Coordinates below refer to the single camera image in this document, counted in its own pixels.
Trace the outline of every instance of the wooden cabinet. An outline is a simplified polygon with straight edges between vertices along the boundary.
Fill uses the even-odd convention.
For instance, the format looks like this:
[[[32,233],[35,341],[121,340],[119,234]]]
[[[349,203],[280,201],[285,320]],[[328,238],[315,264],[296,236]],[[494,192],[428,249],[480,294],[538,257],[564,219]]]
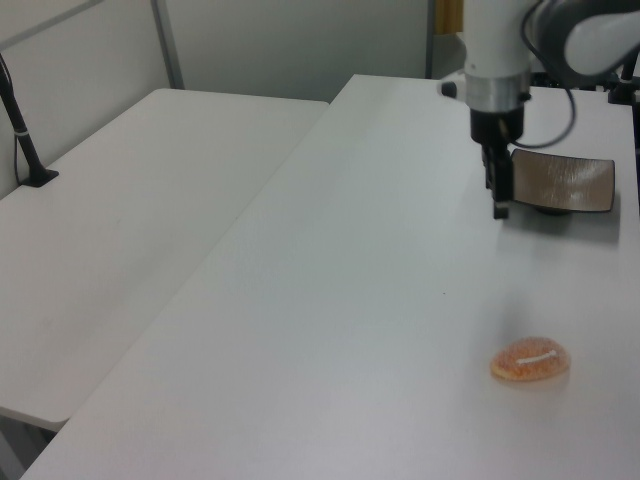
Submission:
[[[436,35],[462,31],[464,0],[436,0]]]

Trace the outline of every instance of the white folding table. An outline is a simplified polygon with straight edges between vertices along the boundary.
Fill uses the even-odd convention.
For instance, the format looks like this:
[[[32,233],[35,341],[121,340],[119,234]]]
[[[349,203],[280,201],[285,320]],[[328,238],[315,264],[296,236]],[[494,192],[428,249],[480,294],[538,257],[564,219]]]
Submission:
[[[59,429],[326,104],[156,91],[0,202],[0,414]]]
[[[636,478],[630,109],[576,92],[551,149],[616,161],[613,212],[495,221],[435,85],[355,77],[25,480]],[[533,97],[531,142],[568,118]],[[492,378],[529,335],[570,373]]]

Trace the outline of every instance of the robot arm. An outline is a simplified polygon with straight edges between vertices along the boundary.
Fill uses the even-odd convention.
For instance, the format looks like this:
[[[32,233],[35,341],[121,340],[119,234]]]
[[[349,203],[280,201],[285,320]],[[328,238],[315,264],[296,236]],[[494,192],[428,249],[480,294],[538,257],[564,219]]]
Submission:
[[[597,83],[638,54],[640,0],[470,0],[464,24],[464,82],[458,88],[446,82],[441,90],[469,106],[471,137],[482,146],[494,218],[506,218],[513,199],[507,147],[524,131],[530,49],[565,87]]]

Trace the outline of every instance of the brown dish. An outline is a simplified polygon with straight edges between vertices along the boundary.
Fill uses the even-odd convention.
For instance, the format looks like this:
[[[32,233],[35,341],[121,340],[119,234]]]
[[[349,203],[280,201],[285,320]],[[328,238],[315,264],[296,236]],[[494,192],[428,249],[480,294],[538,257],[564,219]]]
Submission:
[[[610,212],[613,160],[561,157],[514,150],[514,200],[550,212]]]

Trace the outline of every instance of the cable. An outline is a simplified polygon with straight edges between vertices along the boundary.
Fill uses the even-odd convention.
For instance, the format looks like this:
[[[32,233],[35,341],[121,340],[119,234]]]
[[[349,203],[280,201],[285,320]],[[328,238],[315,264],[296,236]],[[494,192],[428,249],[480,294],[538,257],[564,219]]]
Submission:
[[[22,185],[18,176],[18,136],[13,135],[13,174],[16,176],[18,186]]]
[[[0,53],[0,66],[2,67],[5,77],[7,77],[7,80],[9,81],[9,88],[11,89],[11,93],[13,93],[13,80],[11,79],[11,73],[9,73],[9,68],[7,67],[7,64],[4,62],[4,57],[2,56],[2,53]]]
[[[5,63],[1,53],[0,67],[2,67],[2,73],[9,82],[9,89],[11,90],[11,93],[13,93],[13,79],[11,78],[9,68],[7,67],[7,64]],[[13,174],[16,177],[16,183],[18,184],[18,186],[22,185],[22,183],[20,182],[20,177],[18,175],[18,136],[15,133],[13,134]]]
[[[542,66],[547,70],[547,72],[552,77],[556,78],[556,80],[558,81],[558,84],[560,85],[560,88],[562,88],[565,92],[567,92],[567,96],[569,97],[569,104],[571,106],[571,120],[569,120],[569,125],[567,125],[564,131],[560,135],[558,135],[556,138],[548,142],[539,143],[536,145],[527,145],[524,143],[520,143],[516,140],[509,140],[510,135],[509,135],[509,132],[507,131],[506,125],[504,124],[504,122],[500,123],[500,128],[502,130],[502,133],[507,140],[513,143],[516,147],[526,148],[529,150],[547,148],[560,143],[562,140],[567,138],[571,133],[571,131],[573,130],[573,127],[576,124],[576,117],[577,117],[576,99],[573,97],[573,93],[571,92],[571,89],[565,86],[560,75],[558,75],[557,72],[555,71],[555,68],[547,61],[544,55],[542,55],[542,53],[533,45],[533,43],[531,43],[531,40],[529,40],[529,37],[527,37],[527,25],[529,23],[529,20],[531,19],[535,11],[538,9],[538,7],[542,4],[542,2],[543,0],[539,0],[538,3],[536,3],[533,7],[531,7],[525,14],[524,18],[522,19],[522,23],[520,24],[520,37],[522,38],[522,41],[527,46],[527,48],[531,51],[531,53],[533,53],[536,56],[536,58],[540,60],[540,63],[542,63]]]

